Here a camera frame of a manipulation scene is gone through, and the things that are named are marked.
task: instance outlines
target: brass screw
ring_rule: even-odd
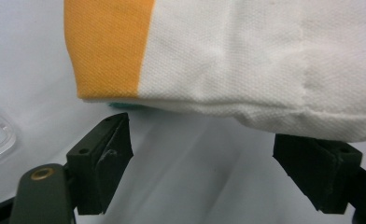
[[[39,170],[36,170],[32,173],[31,178],[33,180],[42,180],[54,174],[54,170],[52,168],[46,167]]]

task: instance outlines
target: towel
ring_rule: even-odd
[[[64,31],[85,101],[366,140],[366,1],[65,0]]]

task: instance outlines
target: orange section of cloth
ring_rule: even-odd
[[[79,98],[137,97],[154,1],[64,1]]]

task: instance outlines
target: gray surface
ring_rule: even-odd
[[[121,112],[76,98],[63,41],[63,2],[0,0],[0,107],[17,132],[0,160],[0,202],[27,170],[64,154]],[[272,158],[274,135],[233,119],[129,111],[134,158],[104,216],[85,223],[350,223],[313,208]],[[355,144],[364,152],[366,143]]]

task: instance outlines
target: folded towel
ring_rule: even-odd
[[[88,101],[366,140],[366,1],[65,0]]]

